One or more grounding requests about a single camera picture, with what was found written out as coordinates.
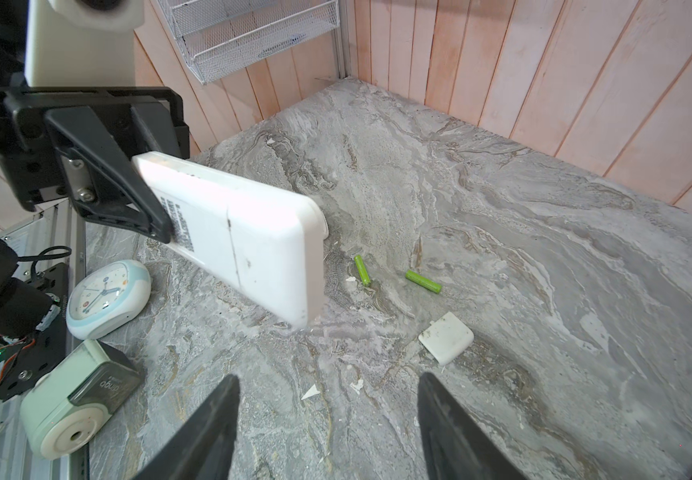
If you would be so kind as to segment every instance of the clock face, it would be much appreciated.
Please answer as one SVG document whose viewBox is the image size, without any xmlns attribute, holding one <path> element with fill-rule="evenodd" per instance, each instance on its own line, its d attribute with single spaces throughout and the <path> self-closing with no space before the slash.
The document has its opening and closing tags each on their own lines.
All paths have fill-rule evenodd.
<svg viewBox="0 0 692 480">
<path fill-rule="evenodd" d="M 130 274 L 125 264 L 111 264 L 91 274 L 72 292 L 71 316 L 82 320 L 104 310 L 112 310 L 128 287 Z"/>
</svg>

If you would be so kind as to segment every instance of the gray marble surface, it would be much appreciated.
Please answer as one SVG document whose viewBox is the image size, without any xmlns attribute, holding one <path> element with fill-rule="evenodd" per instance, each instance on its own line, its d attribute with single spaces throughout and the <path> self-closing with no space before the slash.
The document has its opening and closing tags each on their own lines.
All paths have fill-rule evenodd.
<svg viewBox="0 0 692 480">
<path fill-rule="evenodd" d="M 196 161 L 317 202 L 326 307 L 290 331 L 164 245 L 89 225 L 91 270 L 136 258 L 153 282 L 103 339 L 146 381 L 93 439 L 94 479 L 134 475 L 230 372 L 232 478 L 426 478 L 423 371 L 529 478 L 692 471 L 691 214 L 354 80 Z M 355 254 L 371 288 L 347 280 Z M 475 341 L 442 369 L 418 335 L 446 312 Z"/>
</svg>

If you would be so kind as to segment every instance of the paper scrap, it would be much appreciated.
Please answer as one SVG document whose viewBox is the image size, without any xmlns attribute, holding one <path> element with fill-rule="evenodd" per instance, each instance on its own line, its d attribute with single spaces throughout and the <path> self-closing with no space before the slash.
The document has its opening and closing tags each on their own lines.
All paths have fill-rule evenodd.
<svg viewBox="0 0 692 480">
<path fill-rule="evenodd" d="M 310 396 L 315 396 L 319 395 L 319 390 L 317 390 L 316 385 L 312 385 L 312 388 L 308 390 L 308 392 L 303 394 L 303 397 L 301 397 L 301 400 L 305 400 L 306 398 L 309 398 Z"/>
<path fill-rule="evenodd" d="M 362 389 L 362 385 L 364 385 L 364 380 L 359 379 L 356 383 L 349 383 L 348 385 L 354 389 L 357 395 L 361 395 L 359 391 Z"/>
</svg>

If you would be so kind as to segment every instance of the white wire rack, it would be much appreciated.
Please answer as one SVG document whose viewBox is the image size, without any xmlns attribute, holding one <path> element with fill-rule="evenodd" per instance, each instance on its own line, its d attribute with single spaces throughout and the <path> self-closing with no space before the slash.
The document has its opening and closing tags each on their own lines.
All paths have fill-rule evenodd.
<svg viewBox="0 0 692 480">
<path fill-rule="evenodd" d="M 338 0 L 159 0 L 188 68 L 206 84 L 337 28 Z"/>
</svg>

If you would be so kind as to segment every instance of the alarm clock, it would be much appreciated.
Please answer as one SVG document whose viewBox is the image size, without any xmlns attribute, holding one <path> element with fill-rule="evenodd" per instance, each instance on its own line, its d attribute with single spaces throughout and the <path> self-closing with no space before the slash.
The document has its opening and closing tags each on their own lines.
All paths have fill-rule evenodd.
<svg viewBox="0 0 692 480">
<path fill-rule="evenodd" d="M 141 380 L 124 353 L 85 340 L 39 379 L 20 404 L 32 452 L 55 460 L 85 445 Z"/>
<path fill-rule="evenodd" d="M 151 295 L 149 271 L 136 260 L 121 260 L 79 282 L 66 309 L 66 325 L 80 340 L 99 339 L 138 315 Z"/>
</svg>

